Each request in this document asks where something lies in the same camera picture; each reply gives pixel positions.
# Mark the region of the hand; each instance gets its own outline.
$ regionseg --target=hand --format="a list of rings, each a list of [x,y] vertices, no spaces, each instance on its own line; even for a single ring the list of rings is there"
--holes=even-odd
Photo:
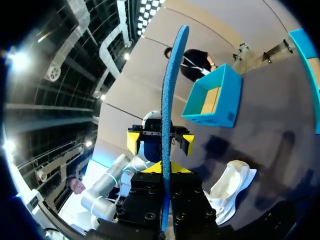
[[[210,72],[212,72],[213,70],[215,70],[217,68],[217,66],[211,66]]]

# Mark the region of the black hair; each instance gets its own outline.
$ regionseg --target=black hair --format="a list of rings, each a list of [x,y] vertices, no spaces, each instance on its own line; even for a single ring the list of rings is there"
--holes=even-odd
[[[66,177],[66,180],[65,180],[65,186],[71,190],[71,180],[72,179],[76,179],[77,177],[75,175],[70,175],[70,176],[67,176]]]
[[[164,55],[167,59],[169,59],[168,57],[168,53],[172,51],[172,47],[167,47],[165,50],[164,50]]]

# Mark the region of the ceiling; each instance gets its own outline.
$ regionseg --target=ceiling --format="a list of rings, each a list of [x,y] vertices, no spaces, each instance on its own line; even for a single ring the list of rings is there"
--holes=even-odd
[[[120,72],[126,63],[124,53],[129,53],[138,39],[128,16],[130,12],[130,17],[135,18],[131,11],[136,7],[130,4],[135,5],[136,1],[125,2],[126,23],[133,44],[127,48],[120,33],[107,47]],[[90,15],[88,30],[66,56],[56,81],[45,79],[47,70],[66,39],[79,26],[67,0],[57,1],[21,45],[8,50],[8,55],[23,56],[24,63],[18,65],[18,57],[12,58],[7,78],[6,135],[15,144],[15,164],[20,173],[29,187],[38,189],[43,197],[61,184],[59,168],[48,175],[45,183],[36,177],[35,171],[78,144],[86,141],[94,144],[97,137],[98,126],[93,116],[99,116],[102,101],[94,98],[93,93],[107,70],[99,50],[105,38],[120,24],[120,17],[116,0],[85,0],[85,6]],[[105,93],[115,78],[109,73],[102,81],[101,90]],[[67,175],[74,174],[77,165],[92,152],[93,147],[76,160],[69,159]],[[67,189],[62,193],[65,196],[59,195],[54,201],[58,207],[70,194]]]

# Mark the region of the lanyard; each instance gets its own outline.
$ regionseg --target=lanyard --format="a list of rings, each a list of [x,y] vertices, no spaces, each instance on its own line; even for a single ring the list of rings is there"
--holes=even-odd
[[[195,65],[190,59],[186,58],[185,56],[183,56],[185,60],[187,60],[189,63],[191,63],[193,66],[188,66],[185,65],[183,63],[181,63],[181,66],[187,67],[187,68],[192,68],[192,69],[198,69],[200,71],[202,71],[203,69],[201,67],[198,67],[197,65]]]

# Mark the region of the ceiling beam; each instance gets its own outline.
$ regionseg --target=ceiling beam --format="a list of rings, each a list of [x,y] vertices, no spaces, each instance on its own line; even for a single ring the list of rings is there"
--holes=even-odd
[[[18,104],[7,103],[5,105],[7,110],[11,109],[30,109],[30,110],[65,110],[65,111],[79,111],[79,112],[93,112],[93,109],[70,107],[70,106],[49,106],[49,105],[33,105],[33,104]]]
[[[8,117],[5,120],[5,129],[10,137],[20,133],[31,132],[40,129],[47,129],[57,126],[81,124],[91,122],[92,116],[78,116],[78,117],[50,117],[47,119],[41,119],[35,117],[33,119]]]

